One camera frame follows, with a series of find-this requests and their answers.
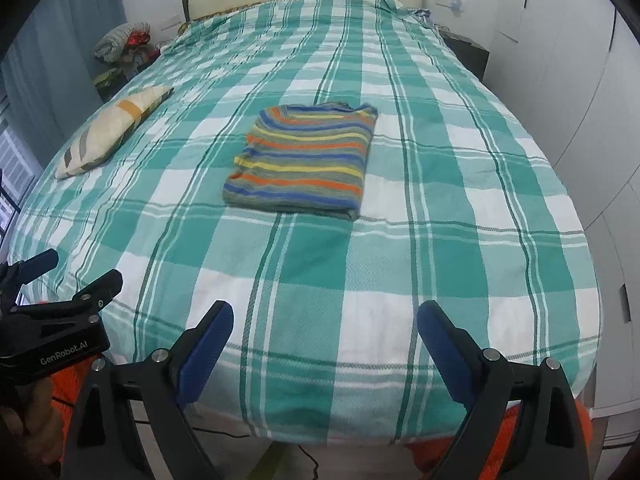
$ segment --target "silver bolt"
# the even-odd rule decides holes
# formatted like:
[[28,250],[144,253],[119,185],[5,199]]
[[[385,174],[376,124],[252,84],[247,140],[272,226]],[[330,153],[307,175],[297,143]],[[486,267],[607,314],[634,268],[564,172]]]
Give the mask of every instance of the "silver bolt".
[[552,357],[548,357],[545,359],[545,363],[552,370],[558,370],[558,368],[560,368],[560,361],[558,361],[558,359],[553,359]]
[[91,370],[93,370],[94,372],[99,372],[104,368],[105,364],[105,360],[101,357],[98,357],[93,363],[91,363]]
[[487,361],[498,361],[501,357],[500,352],[495,348],[485,348],[482,350],[482,355]]
[[151,354],[151,359],[156,363],[161,363],[168,357],[169,351],[166,348],[159,348],[158,350],[154,350],[154,352]]

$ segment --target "logo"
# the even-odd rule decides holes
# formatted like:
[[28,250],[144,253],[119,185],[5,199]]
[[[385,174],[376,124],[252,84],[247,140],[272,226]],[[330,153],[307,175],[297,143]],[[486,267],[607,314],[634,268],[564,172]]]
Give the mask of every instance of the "logo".
[[79,345],[73,345],[73,346],[70,346],[69,348],[65,348],[65,349],[61,350],[60,352],[56,352],[55,354],[51,354],[47,358],[41,357],[40,358],[40,364],[44,366],[44,365],[47,365],[49,363],[54,363],[58,359],[62,359],[63,357],[66,357],[66,356],[71,355],[71,354],[75,354],[76,352],[79,352],[82,349],[87,348],[87,347],[88,347],[88,344],[86,343],[86,341],[82,341]]

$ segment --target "black nightstand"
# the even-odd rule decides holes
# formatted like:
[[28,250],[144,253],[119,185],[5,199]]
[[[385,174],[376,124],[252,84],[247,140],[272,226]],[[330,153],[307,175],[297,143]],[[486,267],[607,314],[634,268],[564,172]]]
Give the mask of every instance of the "black nightstand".
[[439,27],[438,32],[447,46],[453,50],[453,53],[460,60],[460,63],[482,81],[486,62],[489,59],[489,52],[475,41],[454,34],[447,28]]

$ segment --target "green and white checkered blanket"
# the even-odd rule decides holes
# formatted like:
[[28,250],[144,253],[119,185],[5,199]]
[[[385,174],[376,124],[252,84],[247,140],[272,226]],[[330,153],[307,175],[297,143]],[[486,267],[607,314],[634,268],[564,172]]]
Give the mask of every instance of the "green and white checkered blanket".
[[[103,311],[118,361],[168,347],[215,300],[236,324],[201,402],[291,442],[453,433],[417,335],[436,299],[481,347],[552,355],[577,393],[594,362],[599,298],[566,190],[534,141],[438,35],[392,0],[284,0],[194,24],[124,94],[174,95],[89,173],[47,168],[13,260],[59,267],[27,288],[60,300],[115,267]],[[258,112],[369,103],[380,117],[356,222],[225,206]]]

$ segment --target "folded striped garment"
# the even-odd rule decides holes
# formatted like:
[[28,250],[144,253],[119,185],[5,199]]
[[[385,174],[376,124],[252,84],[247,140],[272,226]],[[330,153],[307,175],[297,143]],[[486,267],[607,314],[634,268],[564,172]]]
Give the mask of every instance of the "folded striped garment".
[[358,217],[378,110],[331,102],[262,110],[222,197],[233,206]]

